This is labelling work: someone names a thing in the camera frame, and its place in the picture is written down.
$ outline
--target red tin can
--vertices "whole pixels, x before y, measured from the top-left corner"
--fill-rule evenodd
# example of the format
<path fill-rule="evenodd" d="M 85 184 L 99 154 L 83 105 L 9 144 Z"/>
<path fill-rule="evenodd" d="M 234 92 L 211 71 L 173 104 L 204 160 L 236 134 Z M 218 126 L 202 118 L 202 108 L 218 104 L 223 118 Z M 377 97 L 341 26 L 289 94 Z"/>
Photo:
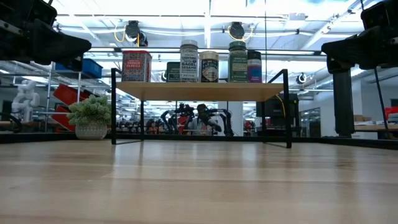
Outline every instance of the red tin can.
<path fill-rule="evenodd" d="M 145 50 L 123 52 L 122 82 L 150 82 L 152 56 Z"/>

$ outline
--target white flower pot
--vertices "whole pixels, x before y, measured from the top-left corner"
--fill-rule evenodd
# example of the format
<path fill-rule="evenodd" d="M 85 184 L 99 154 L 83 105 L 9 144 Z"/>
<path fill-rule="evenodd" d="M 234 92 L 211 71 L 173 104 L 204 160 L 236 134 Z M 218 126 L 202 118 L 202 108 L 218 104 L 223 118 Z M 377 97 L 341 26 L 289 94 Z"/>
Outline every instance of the white flower pot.
<path fill-rule="evenodd" d="M 106 124 L 97 123 L 76 125 L 75 133 L 77 138 L 81 140 L 101 140 L 108 133 L 108 127 Z"/>

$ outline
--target ceiling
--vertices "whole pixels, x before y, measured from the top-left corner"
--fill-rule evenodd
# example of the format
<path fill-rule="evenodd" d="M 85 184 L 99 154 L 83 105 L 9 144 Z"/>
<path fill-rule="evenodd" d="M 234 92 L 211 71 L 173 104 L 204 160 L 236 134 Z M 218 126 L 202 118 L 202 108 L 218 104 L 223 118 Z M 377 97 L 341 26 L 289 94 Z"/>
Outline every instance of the ceiling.
<path fill-rule="evenodd" d="M 364 5 L 377 2 L 364 0 Z M 363 30 L 360 0 L 235 0 L 233 4 L 230 0 L 54 0 L 52 6 L 58 11 L 54 26 L 88 39 L 93 47 L 135 47 L 123 38 L 128 21 L 139 21 L 148 47 L 175 49 L 184 39 L 197 41 L 200 49 L 228 49 L 233 21 L 242 22 L 248 49 L 257 50 L 320 50 L 325 42 Z M 121 54 L 99 52 L 85 57 L 97 60 L 106 70 L 122 59 Z M 165 70 L 166 62 L 179 60 L 178 52 L 152 57 L 157 71 Z M 272 77 L 287 68 L 290 86 L 297 86 L 295 77 L 302 72 L 320 82 L 328 76 L 323 69 L 325 59 L 271 57 L 265 62 L 263 58 L 263 76 Z"/>

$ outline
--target blue bin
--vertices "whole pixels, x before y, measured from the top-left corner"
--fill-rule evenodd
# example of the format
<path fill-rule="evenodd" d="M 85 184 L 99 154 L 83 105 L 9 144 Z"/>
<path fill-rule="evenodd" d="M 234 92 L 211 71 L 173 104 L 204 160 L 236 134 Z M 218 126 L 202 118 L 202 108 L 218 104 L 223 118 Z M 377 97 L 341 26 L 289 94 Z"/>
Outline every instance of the blue bin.
<path fill-rule="evenodd" d="M 56 63 L 55 70 L 57 71 L 69 71 L 63 65 Z M 77 78 L 78 74 L 76 72 L 61 73 L 61 75 L 69 78 Z M 81 78 L 102 78 L 102 66 L 98 65 L 94 60 L 86 58 L 83 59 L 83 68 L 81 70 Z"/>
<path fill-rule="evenodd" d="M 93 78 L 102 78 L 102 66 L 92 59 L 83 59 L 82 72 L 91 75 Z"/>

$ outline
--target green jar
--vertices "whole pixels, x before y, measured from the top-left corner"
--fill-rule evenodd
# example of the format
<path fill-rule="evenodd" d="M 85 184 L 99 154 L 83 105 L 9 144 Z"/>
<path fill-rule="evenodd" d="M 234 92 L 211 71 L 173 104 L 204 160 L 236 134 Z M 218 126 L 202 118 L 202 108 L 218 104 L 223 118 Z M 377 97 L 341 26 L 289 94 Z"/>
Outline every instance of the green jar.
<path fill-rule="evenodd" d="M 234 41 L 229 44 L 228 81 L 248 82 L 248 55 L 246 43 Z"/>

